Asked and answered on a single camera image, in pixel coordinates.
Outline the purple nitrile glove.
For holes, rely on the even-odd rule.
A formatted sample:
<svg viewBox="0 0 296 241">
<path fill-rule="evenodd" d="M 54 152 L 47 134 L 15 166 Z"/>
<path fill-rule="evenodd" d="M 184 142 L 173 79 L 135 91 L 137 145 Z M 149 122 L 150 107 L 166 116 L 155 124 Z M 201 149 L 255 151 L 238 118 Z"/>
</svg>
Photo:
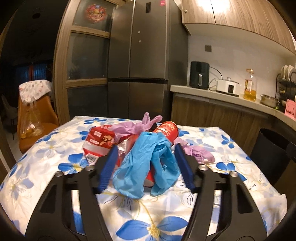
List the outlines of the purple nitrile glove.
<svg viewBox="0 0 296 241">
<path fill-rule="evenodd" d="M 118 123 L 109 127 L 108 130 L 115 134 L 114 140 L 119 142 L 123 137 L 140 135 L 142 132 L 148 131 L 155 123 L 161 122 L 162 119 L 163 117 L 158 115 L 151 120 L 149 113 L 146 112 L 141 122 L 134 123 L 132 121 L 127 121 L 124 123 Z"/>
<path fill-rule="evenodd" d="M 185 154 L 193 156 L 199 164 L 213 164 L 215 157 L 203 147 L 196 145 L 189 145 L 185 140 L 177 137 L 174 140 L 174 145 L 180 144 Z"/>
</svg>

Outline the red foil wrapper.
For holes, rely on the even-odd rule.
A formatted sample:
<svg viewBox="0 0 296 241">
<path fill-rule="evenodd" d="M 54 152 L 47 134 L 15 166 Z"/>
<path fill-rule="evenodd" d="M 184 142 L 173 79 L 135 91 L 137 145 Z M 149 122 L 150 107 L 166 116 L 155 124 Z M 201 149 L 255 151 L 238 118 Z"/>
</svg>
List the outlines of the red foil wrapper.
<svg viewBox="0 0 296 241">
<path fill-rule="evenodd" d="M 117 146 L 118 148 L 118 160 L 116 165 L 118 167 L 121 166 L 125 156 L 130 152 L 135 144 L 136 140 L 138 139 L 139 135 L 129 135 L 125 138 L 122 142 L 120 142 Z"/>
</svg>

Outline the red snack package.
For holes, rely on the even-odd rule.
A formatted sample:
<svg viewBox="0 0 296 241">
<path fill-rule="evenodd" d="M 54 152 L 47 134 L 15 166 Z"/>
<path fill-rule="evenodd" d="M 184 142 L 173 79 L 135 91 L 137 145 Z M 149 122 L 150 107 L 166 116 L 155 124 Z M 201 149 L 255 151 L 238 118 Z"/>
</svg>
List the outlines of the red snack package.
<svg viewBox="0 0 296 241">
<path fill-rule="evenodd" d="M 115 133 L 110 130 L 111 125 L 92 127 L 84 141 L 82 149 L 86 160 L 90 165 L 94 165 L 97 160 L 106 156 L 115 144 Z"/>
</svg>

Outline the red paper cup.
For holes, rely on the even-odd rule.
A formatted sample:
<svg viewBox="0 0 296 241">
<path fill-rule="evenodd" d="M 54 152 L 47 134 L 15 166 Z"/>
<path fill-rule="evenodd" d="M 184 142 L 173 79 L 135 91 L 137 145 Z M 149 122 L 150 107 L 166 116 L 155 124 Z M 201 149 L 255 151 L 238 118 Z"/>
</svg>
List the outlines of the red paper cup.
<svg viewBox="0 0 296 241">
<path fill-rule="evenodd" d="M 171 145 L 174 144 L 174 140 L 179 136 L 178 127 L 173 121 L 165 121 L 152 132 L 163 133 L 164 136 L 171 142 Z"/>
<path fill-rule="evenodd" d="M 152 187 L 154 185 L 154 167 L 151 167 L 144 181 L 144 187 Z"/>
</svg>

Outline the black trash bin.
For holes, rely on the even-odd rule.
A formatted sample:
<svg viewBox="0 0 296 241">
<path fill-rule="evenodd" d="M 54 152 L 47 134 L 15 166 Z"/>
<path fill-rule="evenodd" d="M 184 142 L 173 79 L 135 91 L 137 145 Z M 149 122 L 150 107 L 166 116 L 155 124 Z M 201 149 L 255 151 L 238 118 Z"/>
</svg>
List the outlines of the black trash bin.
<svg viewBox="0 0 296 241">
<path fill-rule="evenodd" d="M 261 128 L 250 159 L 258 166 L 269 183 L 274 185 L 289 162 L 295 161 L 295 143 L 275 131 Z"/>
</svg>

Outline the wooden lower cabinets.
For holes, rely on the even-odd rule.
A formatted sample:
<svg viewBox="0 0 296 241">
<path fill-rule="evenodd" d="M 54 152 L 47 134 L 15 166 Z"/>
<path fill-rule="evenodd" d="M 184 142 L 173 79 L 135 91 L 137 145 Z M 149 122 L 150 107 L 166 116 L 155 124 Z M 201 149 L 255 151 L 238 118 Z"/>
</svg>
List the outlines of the wooden lower cabinets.
<svg viewBox="0 0 296 241">
<path fill-rule="evenodd" d="M 171 120 L 182 126 L 217 126 L 247 154 L 251 154 L 261 128 L 273 130 L 295 143 L 295 130 L 275 116 L 193 95 L 173 94 Z"/>
</svg>

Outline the wooden cabinets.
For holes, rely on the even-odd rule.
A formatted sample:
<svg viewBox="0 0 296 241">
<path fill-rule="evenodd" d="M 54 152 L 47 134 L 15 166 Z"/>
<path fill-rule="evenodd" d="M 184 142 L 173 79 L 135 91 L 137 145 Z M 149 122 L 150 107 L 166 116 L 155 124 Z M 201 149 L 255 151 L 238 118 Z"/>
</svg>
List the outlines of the wooden cabinets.
<svg viewBox="0 0 296 241">
<path fill-rule="evenodd" d="M 261 128 L 273 130 L 295 143 L 295 130 L 275 116 L 193 95 L 173 94 L 171 120 L 182 126 L 217 126 L 247 154 L 251 154 Z"/>
<path fill-rule="evenodd" d="M 285 57 L 295 55 L 294 38 L 269 1 L 181 1 L 190 35 L 241 39 Z"/>
</svg>

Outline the white slow cooker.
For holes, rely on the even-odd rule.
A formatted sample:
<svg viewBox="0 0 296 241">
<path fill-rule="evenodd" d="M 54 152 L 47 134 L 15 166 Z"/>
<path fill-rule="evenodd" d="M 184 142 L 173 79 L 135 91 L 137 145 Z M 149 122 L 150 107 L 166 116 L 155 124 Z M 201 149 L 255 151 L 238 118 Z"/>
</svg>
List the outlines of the white slow cooker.
<svg viewBox="0 0 296 241">
<path fill-rule="evenodd" d="M 240 84 L 236 81 L 231 80 L 230 77 L 228 77 L 227 79 L 218 79 L 216 92 L 239 97 Z"/>
</svg>

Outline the cooking oil bottle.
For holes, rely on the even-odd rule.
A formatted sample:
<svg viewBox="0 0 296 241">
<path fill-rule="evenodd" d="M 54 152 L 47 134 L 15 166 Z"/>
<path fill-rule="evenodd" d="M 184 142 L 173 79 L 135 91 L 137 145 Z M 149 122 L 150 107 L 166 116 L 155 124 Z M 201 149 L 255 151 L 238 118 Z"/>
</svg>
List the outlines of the cooking oil bottle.
<svg viewBox="0 0 296 241">
<path fill-rule="evenodd" d="M 256 101 L 257 80 L 252 69 L 246 69 L 243 98 L 249 101 Z"/>
</svg>

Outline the steel bowl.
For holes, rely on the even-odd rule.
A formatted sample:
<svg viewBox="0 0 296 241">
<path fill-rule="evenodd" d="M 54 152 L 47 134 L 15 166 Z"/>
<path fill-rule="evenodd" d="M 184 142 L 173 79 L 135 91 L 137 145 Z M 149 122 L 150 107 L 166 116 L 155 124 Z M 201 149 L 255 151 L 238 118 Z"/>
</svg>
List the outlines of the steel bowl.
<svg viewBox="0 0 296 241">
<path fill-rule="evenodd" d="M 261 97 L 260 103 L 270 108 L 276 108 L 279 103 L 279 100 L 277 98 L 269 95 L 262 94 L 260 97 Z"/>
</svg>

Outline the black dish rack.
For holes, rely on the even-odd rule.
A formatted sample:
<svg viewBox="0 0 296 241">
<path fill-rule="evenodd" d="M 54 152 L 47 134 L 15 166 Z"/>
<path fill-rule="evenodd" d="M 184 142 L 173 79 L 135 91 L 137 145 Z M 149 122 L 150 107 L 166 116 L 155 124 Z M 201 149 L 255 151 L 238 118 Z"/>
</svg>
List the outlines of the black dish rack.
<svg viewBox="0 0 296 241">
<path fill-rule="evenodd" d="M 283 66 L 276 77 L 276 98 L 277 108 L 282 112 L 288 99 L 295 101 L 295 67 L 292 65 Z"/>
</svg>

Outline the wooden glass door cabinet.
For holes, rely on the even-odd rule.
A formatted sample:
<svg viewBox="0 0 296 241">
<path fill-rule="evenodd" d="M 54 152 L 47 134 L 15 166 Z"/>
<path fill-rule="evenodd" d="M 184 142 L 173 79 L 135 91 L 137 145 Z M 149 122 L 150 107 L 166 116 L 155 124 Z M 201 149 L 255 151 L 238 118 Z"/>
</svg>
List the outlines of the wooden glass door cabinet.
<svg viewBox="0 0 296 241">
<path fill-rule="evenodd" d="M 107 116 L 107 63 L 113 11 L 121 1 L 68 2 L 55 45 L 53 89 L 60 124 L 77 115 Z M 86 20 L 91 4 L 106 8 L 99 23 Z"/>
</svg>

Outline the red flower decoration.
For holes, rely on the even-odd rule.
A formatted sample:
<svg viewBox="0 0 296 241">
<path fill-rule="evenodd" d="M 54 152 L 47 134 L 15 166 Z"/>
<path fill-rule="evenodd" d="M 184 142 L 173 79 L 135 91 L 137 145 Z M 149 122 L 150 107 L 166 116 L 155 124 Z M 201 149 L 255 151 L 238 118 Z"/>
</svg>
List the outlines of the red flower decoration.
<svg viewBox="0 0 296 241">
<path fill-rule="evenodd" d="M 91 4 L 85 10 L 86 20 L 94 24 L 104 20 L 106 16 L 106 8 L 98 4 Z"/>
</svg>

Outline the wooden upper cabinets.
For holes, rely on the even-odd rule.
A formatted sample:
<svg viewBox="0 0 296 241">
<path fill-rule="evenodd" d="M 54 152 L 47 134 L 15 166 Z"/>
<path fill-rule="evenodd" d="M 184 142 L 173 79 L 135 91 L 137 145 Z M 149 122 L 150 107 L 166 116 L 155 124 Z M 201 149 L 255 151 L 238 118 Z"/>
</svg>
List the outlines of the wooden upper cabinets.
<svg viewBox="0 0 296 241">
<path fill-rule="evenodd" d="M 285 57 L 295 55 L 294 38 L 269 1 L 181 1 L 190 35 L 241 39 Z"/>
</svg>

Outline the wall socket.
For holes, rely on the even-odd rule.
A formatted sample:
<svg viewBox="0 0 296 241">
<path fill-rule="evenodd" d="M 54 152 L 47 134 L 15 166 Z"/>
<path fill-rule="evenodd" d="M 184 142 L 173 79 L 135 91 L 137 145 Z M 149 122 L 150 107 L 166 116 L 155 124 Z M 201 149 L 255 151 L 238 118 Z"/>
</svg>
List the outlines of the wall socket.
<svg viewBox="0 0 296 241">
<path fill-rule="evenodd" d="M 205 51 L 206 52 L 212 52 L 212 46 L 211 45 L 205 45 Z"/>
</svg>

